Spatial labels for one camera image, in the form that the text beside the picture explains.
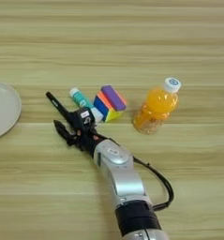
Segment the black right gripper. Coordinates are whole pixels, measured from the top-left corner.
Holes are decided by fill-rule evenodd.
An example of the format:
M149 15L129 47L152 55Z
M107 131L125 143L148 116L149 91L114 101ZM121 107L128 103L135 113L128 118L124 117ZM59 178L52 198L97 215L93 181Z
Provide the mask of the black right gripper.
M99 134L95 127L91 127L88 131L77 128L77 118L73 112L67 114L67 122L72 128L75 128L78 142L76 134L70 134L60 121L54 120L53 123L57 133L67 142L68 146L77 144L82 151L86 151L91 157L94 156L97 145L107 140L107 137Z

